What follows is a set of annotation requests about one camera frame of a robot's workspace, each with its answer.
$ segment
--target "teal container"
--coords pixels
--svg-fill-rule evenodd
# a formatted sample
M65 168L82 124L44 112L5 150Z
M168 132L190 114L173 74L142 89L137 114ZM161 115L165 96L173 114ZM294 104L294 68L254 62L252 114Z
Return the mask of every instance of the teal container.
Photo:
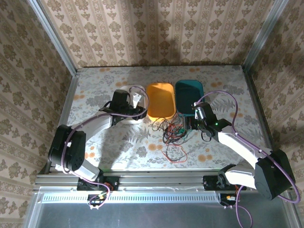
M194 116L192 105L204 96L203 85L197 80L180 80L175 84L176 110L183 116Z

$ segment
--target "beige wallpaper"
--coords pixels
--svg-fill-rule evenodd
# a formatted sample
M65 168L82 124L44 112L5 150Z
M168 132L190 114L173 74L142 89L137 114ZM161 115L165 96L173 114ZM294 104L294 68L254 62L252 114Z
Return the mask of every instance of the beige wallpaper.
M21 227L71 75L25 0L0 0L0 227Z
M253 66L258 95L277 146L304 191L304 1L290 0ZM304 214L304 201L299 204Z
M41 0L77 67L244 62L271 0Z

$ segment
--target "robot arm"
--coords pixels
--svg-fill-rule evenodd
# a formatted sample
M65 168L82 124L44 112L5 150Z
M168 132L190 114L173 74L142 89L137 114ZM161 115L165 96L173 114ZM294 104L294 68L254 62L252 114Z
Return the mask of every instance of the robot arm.
M128 119L126 123L137 123L146 116L146 107L138 105L143 97L140 91L144 91L144 88L141 86L129 86L128 88L130 92L117 89L112 101L83 122L72 126L61 125L57 128L48 153L48 158L56 164L57 169L63 169L61 166L63 159L65 170L68 169L89 181L103 182L103 171L85 160L85 143L96 133L110 128L120 121Z
M252 166L248 169L232 164L221 169L217 182L221 189L229 185L244 185L257 189L265 198L272 200L292 186L286 176L262 153L266 152L295 181L287 155L282 150L272 151L245 140L242 134L234 131L230 122L225 119L218 120L206 102L194 103L194 109L198 130L206 133L210 139L213 138L233 149Z

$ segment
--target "table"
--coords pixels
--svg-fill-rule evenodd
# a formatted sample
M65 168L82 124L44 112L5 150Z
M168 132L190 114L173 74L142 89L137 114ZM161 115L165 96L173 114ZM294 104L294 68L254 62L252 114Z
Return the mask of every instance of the table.
M72 103L68 125L79 123L95 114L113 92L124 85L169 82L172 85L182 79L195 79L203 84L204 93L224 90L238 102L236 129L252 141L265 145L257 115L249 94L241 66L156 66L156 67L112 67L84 68L79 76L79 85ZM232 121L235 104L221 94L206 98L211 103L218 119ZM245 163L230 148L212 140L204 142L198 131L191 131L183 150L188 159L183 163L171 163L161 150L162 132L151 129L152 122L146 117L141 124L118 123L93 136L85 147L85 158L101 169L123 171L148 171L164 169L220 169L228 164ZM170 146L168 155L180 158L180 148Z

